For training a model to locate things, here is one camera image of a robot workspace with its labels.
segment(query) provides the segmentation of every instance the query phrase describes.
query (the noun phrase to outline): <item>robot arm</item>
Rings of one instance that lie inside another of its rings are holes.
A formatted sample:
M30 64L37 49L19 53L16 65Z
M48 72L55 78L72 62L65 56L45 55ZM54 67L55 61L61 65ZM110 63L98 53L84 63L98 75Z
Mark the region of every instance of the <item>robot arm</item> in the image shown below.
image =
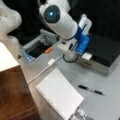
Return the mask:
M74 58L76 54L82 55L89 42L88 33L92 25L86 15L77 24L72 17L67 13L68 7L61 6L51 0L48 0L45 5L40 7L40 13L44 18L45 23L58 35L60 41L58 47L63 51L63 54Z

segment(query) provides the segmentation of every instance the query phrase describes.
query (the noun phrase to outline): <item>metal bracket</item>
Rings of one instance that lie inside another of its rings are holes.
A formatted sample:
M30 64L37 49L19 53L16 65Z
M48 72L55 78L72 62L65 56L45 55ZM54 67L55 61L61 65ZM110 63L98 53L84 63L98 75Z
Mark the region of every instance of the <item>metal bracket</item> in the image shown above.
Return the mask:
M58 35L43 29L40 30L40 33L41 35L39 35L38 37L36 37L35 39L33 39L32 41L30 41L29 43L22 47L23 51L29 53L35 48L37 48L39 46L39 43L43 43L46 46L52 46L59 39Z

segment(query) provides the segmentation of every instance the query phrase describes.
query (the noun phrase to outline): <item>cable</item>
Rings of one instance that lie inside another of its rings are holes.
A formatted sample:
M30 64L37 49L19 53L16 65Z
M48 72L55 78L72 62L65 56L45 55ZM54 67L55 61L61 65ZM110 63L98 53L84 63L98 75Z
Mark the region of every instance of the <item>cable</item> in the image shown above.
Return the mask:
M75 58L74 60L68 61L68 60L66 60L66 58L65 58L65 54L63 54L63 60L64 60L65 62L67 62L67 63L74 63L74 62L76 62L78 59L79 59L79 55L77 54L77 55L76 55L76 58Z
M53 66L61 58L62 58L62 56L58 57L56 60L51 59L48 62L48 66L45 69L43 69L37 76L35 76L34 78L32 78L30 81L28 81L27 84L30 84L32 81L34 81L35 79L37 79L41 74L43 74L48 68L50 68L51 66Z

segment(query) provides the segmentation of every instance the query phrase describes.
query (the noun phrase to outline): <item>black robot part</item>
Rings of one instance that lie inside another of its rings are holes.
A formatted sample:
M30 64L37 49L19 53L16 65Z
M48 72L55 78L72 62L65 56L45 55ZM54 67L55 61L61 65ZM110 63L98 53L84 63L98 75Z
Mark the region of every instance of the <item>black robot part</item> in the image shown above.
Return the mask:
M44 13L44 20L47 23L57 23L60 19L60 9L56 5L49 6Z

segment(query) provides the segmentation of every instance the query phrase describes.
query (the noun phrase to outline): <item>white object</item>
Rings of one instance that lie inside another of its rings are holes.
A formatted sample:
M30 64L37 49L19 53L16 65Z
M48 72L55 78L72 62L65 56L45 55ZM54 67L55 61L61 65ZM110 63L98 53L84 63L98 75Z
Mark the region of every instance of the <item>white object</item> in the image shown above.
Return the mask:
M39 83L36 89L63 120L70 119L83 101L83 97L57 68Z
M83 59L85 60L90 60L92 57L92 54L85 52L82 56Z
M89 30L92 26L92 22L87 18L87 16L85 14L83 14L78 25L83 30L82 34L83 35L88 35Z
M50 5L57 5L58 7L63 8L66 12L69 12L71 9L68 0L47 0L47 6L45 4L46 8ZM44 12L44 9L42 9L42 7L45 6L44 5L40 6L41 11L40 13Z
M21 51L18 40L15 37L7 35L19 27L21 23L22 19L20 14L8 8L4 2L0 0L0 42L7 47L20 65L24 65L27 60Z
M43 18L44 18L44 12L47 9L47 7L49 7L49 4L40 7L40 13L42 14ZM55 33L60 35L62 39L70 39L76 34L78 25L63 8L59 7L59 10L60 10L60 19L57 23L50 24L47 23L46 21L45 22Z
M65 41L62 39L58 41L58 48L62 50L63 54L69 56L70 58L74 58L75 55L77 54L75 51L76 46L77 46L77 40L75 38L69 41Z
M8 51L8 49L5 47L5 45L0 42L0 72L16 67L18 65L19 64L13 58L13 56Z

